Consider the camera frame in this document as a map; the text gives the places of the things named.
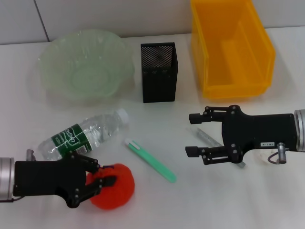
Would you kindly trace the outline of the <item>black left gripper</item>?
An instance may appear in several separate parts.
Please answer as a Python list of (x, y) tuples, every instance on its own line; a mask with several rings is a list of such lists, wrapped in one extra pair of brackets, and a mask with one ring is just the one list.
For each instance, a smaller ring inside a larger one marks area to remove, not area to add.
[(17, 161), (14, 169), (13, 195), (16, 197), (56, 195), (70, 208), (114, 186), (117, 177), (97, 178), (86, 184), (86, 172), (95, 174), (97, 159), (73, 152), (57, 161)]

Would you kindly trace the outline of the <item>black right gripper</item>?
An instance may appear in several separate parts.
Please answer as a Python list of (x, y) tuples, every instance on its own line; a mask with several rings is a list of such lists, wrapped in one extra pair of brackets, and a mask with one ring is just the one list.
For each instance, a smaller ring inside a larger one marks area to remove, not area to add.
[(224, 146), (186, 146), (188, 157), (201, 157), (204, 165), (240, 163), (244, 155), (254, 149), (277, 148), (283, 143), (296, 151), (297, 130), (293, 114), (248, 115), (239, 106), (206, 106), (203, 113), (189, 114), (190, 124), (222, 122)]

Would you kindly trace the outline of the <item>red-orange knitted orange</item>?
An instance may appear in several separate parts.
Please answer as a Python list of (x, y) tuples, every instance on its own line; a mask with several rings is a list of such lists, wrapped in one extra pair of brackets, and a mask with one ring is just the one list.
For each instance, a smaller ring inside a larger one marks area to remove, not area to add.
[(112, 210), (125, 205), (135, 190), (135, 182), (131, 170), (123, 164), (103, 166), (95, 174), (88, 173), (86, 184), (92, 183), (97, 178), (115, 176), (116, 182), (111, 187), (103, 187), (100, 194), (90, 198), (96, 207), (103, 210)]

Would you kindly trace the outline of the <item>clear water bottle green label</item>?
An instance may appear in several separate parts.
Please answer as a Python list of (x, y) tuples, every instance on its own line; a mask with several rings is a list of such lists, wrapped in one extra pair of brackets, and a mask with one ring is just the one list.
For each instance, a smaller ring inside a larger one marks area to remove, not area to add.
[(60, 160), (75, 151), (80, 155), (96, 150), (129, 123), (125, 109), (112, 114), (101, 114), (74, 124), (38, 145), (38, 152), (45, 160)]

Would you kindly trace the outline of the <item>white paper ball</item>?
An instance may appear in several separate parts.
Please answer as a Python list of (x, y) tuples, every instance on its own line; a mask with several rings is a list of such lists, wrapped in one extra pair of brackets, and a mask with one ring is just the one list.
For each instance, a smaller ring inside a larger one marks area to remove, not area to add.
[(263, 164), (278, 165), (278, 153), (275, 151), (260, 151), (258, 158)]

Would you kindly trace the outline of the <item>grey pen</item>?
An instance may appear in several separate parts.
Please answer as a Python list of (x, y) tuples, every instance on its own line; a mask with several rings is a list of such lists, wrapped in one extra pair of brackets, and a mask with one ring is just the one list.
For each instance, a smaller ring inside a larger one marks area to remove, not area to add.
[(189, 131), (193, 136), (206, 143), (208, 148), (223, 146), (210, 135), (208, 135), (205, 131), (198, 127), (189, 127)]

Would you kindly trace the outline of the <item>black mesh pen holder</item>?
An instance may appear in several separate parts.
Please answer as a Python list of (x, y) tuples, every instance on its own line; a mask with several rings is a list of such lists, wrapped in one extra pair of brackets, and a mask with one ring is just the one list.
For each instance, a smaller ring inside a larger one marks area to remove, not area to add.
[(174, 42), (141, 44), (144, 103), (175, 101), (178, 59)]

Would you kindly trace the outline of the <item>green glass fruit plate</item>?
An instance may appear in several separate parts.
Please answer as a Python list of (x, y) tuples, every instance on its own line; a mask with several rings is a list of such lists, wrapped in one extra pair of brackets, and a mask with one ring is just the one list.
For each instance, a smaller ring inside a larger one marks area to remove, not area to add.
[(131, 47), (118, 35), (89, 29), (49, 43), (38, 59), (41, 83), (73, 102), (114, 95), (134, 75)]

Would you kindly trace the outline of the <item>green toothbrush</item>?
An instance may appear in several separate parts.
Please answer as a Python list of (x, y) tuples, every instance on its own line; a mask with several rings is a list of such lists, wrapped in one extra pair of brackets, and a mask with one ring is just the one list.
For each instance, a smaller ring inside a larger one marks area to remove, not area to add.
[(166, 167), (162, 162), (152, 156), (148, 151), (146, 151), (142, 146), (137, 144), (135, 141), (126, 138), (126, 146), (132, 150), (139, 158), (141, 158), (145, 163), (152, 167), (156, 172), (158, 172), (163, 178), (165, 178), (170, 183), (175, 183), (177, 177), (173, 171)]

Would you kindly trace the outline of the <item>yellow plastic bin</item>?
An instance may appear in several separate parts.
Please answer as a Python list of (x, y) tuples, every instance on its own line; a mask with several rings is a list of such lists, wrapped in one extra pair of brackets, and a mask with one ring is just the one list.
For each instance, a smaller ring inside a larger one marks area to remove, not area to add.
[(249, 98), (272, 83), (276, 52), (252, 0), (190, 0), (191, 47), (203, 97)]

